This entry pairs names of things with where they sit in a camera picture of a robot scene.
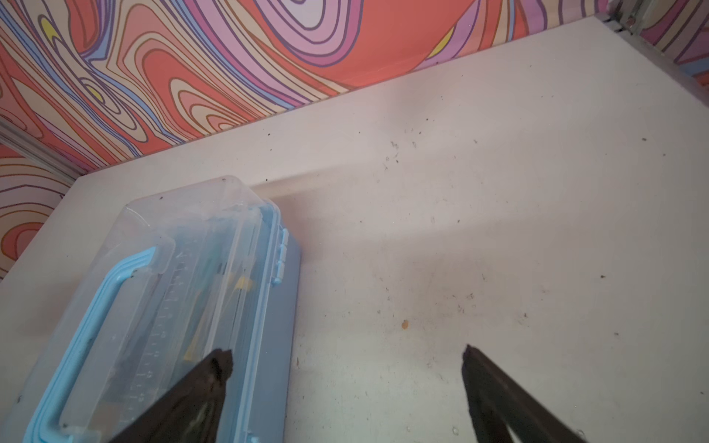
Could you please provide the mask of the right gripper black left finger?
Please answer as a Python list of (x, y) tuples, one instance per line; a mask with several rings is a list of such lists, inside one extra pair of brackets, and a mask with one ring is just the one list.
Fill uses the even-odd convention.
[(230, 350), (212, 351), (112, 441), (216, 441), (233, 367)]

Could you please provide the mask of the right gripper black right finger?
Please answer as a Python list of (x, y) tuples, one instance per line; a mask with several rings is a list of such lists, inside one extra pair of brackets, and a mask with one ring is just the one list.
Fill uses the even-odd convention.
[(479, 442), (577, 442), (583, 439), (482, 351), (463, 352), (462, 379)]

